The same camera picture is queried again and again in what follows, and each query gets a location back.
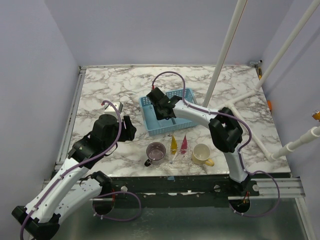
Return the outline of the purple grey mug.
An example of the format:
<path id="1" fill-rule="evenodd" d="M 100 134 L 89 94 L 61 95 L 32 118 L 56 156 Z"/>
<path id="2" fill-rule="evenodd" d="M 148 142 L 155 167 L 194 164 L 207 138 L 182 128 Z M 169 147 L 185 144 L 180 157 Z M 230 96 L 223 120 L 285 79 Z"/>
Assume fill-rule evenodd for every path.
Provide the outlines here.
<path id="1" fill-rule="evenodd" d="M 151 165 L 160 165 L 166 156 L 166 147 L 161 142 L 152 142 L 146 148 L 147 160 L 144 163 L 145 167 Z"/>

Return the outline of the light blue plastic basket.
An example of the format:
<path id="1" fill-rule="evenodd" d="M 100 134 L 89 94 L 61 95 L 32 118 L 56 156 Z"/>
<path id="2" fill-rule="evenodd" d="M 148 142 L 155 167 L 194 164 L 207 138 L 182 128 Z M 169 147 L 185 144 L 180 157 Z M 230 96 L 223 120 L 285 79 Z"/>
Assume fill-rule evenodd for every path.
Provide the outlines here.
<path id="1" fill-rule="evenodd" d="M 173 96 L 182 97 L 183 89 L 176 89 L 165 92 L 168 98 L 172 98 Z M 198 104 L 191 88 L 186 88 L 184 93 L 184 98 L 187 102 L 192 104 Z M 142 119 L 145 125 L 146 130 L 149 133 L 149 136 L 155 136 L 159 134 L 164 134 L 168 132 L 174 132 L 181 129 L 191 128 L 197 126 L 197 124 L 191 120 L 187 120 L 184 118 L 174 118 L 176 124 L 173 125 L 172 120 L 157 120 L 156 114 L 154 116 L 151 115 L 150 105 L 152 103 L 147 98 L 147 96 L 142 96 L 139 98 L 139 106 L 142 112 Z"/>

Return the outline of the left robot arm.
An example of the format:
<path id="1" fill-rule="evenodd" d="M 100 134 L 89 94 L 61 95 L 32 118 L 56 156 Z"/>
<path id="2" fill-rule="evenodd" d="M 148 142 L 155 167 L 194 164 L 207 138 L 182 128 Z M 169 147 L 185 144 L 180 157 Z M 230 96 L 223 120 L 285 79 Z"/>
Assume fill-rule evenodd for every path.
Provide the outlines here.
<path id="1" fill-rule="evenodd" d="M 14 208 L 12 215 L 22 230 L 36 240 L 50 240 L 62 222 L 89 199 L 111 193 L 112 181 L 101 171 L 92 173 L 78 189 L 71 189 L 117 142 L 132 141 L 136 131 L 128 115 L 122 121 L 110 114 L 101 115 L 92 131 L 73 144 L 63 165 L 41 193 L 27 205 Z"/>

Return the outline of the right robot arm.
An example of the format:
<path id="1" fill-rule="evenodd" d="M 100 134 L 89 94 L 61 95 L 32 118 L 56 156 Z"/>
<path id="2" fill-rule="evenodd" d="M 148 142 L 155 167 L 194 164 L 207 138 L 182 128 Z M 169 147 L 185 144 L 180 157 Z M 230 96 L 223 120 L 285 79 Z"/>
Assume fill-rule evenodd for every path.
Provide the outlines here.
<path id="1" fill-rule="evenodd" d="M 213 111 L 180 96 L 169 98 L 157 87 L 146 96 L 153 105 L 157 120 L 182 118 L 209 129 L 214 146 L 224 154 L 231 182 L 239 188 L 247 186 L 250 175 L 241 154 L 244 146 L 240 145 L 243 141 L 241 125 L 247 127 L 245 122 L 236 118 L 227 107 Z"/>

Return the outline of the white toothbrush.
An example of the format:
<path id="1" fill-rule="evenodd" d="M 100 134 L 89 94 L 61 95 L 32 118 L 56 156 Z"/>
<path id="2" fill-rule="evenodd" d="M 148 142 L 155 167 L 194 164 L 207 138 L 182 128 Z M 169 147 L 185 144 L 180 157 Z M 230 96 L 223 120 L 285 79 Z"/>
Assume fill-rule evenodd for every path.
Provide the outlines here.
<path id="1" fill-rule="evenodd" d="M 180 154 L 181 153 L 179 151 L 176 151 L 169 163 L 172 165 Z"/>

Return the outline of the yellow ceramic mug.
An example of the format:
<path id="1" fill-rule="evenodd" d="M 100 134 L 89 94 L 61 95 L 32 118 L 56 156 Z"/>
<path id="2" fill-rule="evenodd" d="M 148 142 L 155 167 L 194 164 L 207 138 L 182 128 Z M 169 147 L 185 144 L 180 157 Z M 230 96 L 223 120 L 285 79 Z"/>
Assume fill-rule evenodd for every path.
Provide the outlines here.
<path id="1" fill-rule="evenodd" d="M 215 165 L 214 161 L 210 158 L 211 150 L 203 143 L 197 144 L 192 150 L 192 162 L 197 165 L 207 165 L 213 167 Z"/>

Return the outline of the pink toothpaste tube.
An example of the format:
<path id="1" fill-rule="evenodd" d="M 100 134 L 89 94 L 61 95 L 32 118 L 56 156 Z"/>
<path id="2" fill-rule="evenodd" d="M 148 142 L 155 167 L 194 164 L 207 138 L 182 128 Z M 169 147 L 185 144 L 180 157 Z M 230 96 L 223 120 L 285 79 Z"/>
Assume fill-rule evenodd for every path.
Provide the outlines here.
<path id="1" fill-rule="evenodd" d="M 182 140 L 182 143 L 181 143 L 181 147 L 180 147 L 180 153 L 182 155 L 184 155 L 188 150 L 188 141 L 187 141 L 187 136 L 184 135 L 184 138 Z"/>

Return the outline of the clear textured glass tray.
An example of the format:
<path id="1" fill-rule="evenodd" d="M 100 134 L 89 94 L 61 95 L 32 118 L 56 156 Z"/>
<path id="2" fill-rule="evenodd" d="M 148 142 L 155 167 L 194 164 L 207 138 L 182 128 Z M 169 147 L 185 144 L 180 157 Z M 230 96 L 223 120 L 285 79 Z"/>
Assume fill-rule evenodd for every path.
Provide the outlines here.
<path id="1" fill-rule="evenodd" d="M 185 154 L 167 154 L 160 164 L 152 164 L 148 170 L 174 174 L 194 174 L 203 172 L 206 165 L 199 165 L 192 161 L 192 148 L 188 148 Z"/>

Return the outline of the yellow toothpaste tube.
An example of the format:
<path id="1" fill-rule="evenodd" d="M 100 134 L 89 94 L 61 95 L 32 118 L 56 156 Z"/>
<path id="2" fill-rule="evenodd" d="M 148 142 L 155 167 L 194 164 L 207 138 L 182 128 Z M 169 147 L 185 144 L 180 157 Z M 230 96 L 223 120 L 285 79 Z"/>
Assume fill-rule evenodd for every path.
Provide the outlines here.
<path id="1" fill-rule="evenodd" d="M 178 150 L 178 144 L 176 138 L 172 135 L 171 136 L 171 145 L 170 145 L 170 152 L 171 154 L 175 154 Z"/>

